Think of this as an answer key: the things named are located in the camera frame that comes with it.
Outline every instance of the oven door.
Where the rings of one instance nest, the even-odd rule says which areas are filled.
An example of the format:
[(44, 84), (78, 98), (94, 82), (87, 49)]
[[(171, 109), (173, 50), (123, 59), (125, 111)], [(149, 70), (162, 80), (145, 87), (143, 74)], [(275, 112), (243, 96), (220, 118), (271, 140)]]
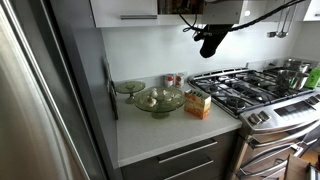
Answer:
[(290, 130), (272, 134), (252, 135), (242, 140), (239, 167), (236, 175), (239, 179), (264, 179), (276, 172), (283, 172), (290, 154), (300, 156), (303, 153), (302, 142), (299, 138), (306, 136), (316, 129), (320, 121), (307, 125), (299, 125), (295, 133)]

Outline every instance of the gray drawer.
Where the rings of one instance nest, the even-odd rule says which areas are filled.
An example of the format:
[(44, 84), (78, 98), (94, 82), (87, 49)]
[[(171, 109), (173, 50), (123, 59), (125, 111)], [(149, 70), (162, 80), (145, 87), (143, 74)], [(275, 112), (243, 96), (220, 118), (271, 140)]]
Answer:
[(211, 180), (223, 174), (233, 143), (226, 133), (122, 168), (125, 180)]

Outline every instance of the stainless steel refrigerator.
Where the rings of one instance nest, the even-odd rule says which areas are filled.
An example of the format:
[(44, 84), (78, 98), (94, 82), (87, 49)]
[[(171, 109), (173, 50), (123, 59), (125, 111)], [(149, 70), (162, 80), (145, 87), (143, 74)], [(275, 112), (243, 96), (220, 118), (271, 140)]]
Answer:
[(122, 179), (89, 0), (0, 5), (0, 179)]

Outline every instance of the stainless steel oven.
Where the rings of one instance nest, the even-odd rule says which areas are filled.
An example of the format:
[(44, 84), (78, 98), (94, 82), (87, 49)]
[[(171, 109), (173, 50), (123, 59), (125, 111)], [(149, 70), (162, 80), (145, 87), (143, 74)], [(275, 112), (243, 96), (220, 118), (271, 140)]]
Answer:
[(319, 133), (320, 100), (314, 92), (240, 115), (229, 179), (272, 179), (283, 175), (289, 154), (301, 156)]

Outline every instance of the butter box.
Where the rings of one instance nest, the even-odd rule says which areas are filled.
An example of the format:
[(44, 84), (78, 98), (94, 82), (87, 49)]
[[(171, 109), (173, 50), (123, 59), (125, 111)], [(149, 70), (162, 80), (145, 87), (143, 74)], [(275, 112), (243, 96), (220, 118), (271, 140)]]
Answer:
[(304, 84), (308, 88), (316, 88), (320, 80), (320, 68), (314, 68), (311, 70), (310, 75)]
[(207, 93), (188, 90), (184, 93), (186, 97), (186, 103), (184, 110), (191, 114), (204, 119), (208, 116), (211, 105), (211, 96)]

